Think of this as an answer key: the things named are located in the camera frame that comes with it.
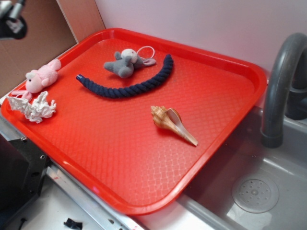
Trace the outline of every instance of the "gray plush toy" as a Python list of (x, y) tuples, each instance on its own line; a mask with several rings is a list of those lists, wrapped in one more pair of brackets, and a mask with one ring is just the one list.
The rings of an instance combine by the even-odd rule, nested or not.
[(143, 59), (133, 49), (125, 49), (121, 53), (115, 52), (116, 61), (106, 62), (104, 68), (121, 78), (130, 77), (135, 69), (152, 66), (156, 63), (153, 58)]

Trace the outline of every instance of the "black object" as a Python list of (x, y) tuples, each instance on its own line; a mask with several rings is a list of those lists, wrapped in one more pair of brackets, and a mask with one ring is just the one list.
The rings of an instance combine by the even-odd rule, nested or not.
[(24, 4), (25, 0), (19, 0), (0, 17), (0, 40), (22, 39), (26, 36), (27, 24), (20, 15)]
[(96, 93), (99, 96), (117, 99), (117, 98), (126, 98), (136, 96), (138, 94), (148, 92), (160, 85), (162, 85), (166, 79), (168, 78), (169, 74), (173, 69), (174, 61), (170, 54), (168, 54), (163, 63), (162, 69), (157, 73), (154, 77), (150, 78), (147, 81), (142, 82), (141, 84), (132, 85), (125, 88), (107, 88), (102, 85), (98, 85), (97, 83), (93, 82), (89, 78), (84, 77), (83, 75), (79, 74), (76, 79), (81, 82), (81, 84), (89, 89), (90, 91)]
[(273, 66), (261, 125), (261, 142), (268, 148), (283, 143), (283, 117), (307, 118), (307, 36), (290, 35)]
[(27, 220), (26, 220), (25, 218), (22, 218), (20, 221), (21, 221), (21, 224), (20, 224), (18, 230), (21, 230), (22, 226), (24, 225), (24, 223), (25, 223)]
[(31, 140), (0, 135), (0, 229), (40, 196), (48, 162)]
[(68, 218), (64, 225), (71, 228), (71, 229), (82, 229), (83, 224), (81, 222), (75, 222), (72, 219)]

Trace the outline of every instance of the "conch shell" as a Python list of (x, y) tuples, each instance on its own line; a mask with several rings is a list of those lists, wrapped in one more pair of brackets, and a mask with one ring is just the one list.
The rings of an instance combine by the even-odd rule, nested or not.
[(165, 109), (164, 106), (151, 106), (153, 122), (156, 126), (169, 129), (184, 138), (189, 143), (197, 146), (198, 141), (184, 128), (180, 115), (175, 109)]

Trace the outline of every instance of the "white wall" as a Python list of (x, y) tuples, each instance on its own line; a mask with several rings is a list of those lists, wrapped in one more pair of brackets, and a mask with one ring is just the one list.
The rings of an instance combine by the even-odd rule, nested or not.
[(96, 0), (106, 28), (120, 27), (261, 66), (283, 41), (307, 34), (307, 0)]

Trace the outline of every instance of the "white loop string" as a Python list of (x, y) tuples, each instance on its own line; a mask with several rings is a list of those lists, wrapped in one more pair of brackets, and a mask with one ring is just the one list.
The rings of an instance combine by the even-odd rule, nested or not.
[(151, 46), (143, 46), (143, 47), (140, 48), (136, 53), (139, 54), (139, 52), (140, 52), (142, 49), (144, 49), (144, 48), (150, 48), (150, 49), (152, 49), (153, 55), (152, 55), (150, 58), (153, 58), (154, 55), (155, 55), (155, 50), (154, 50), (154, 48), (152, 48)]

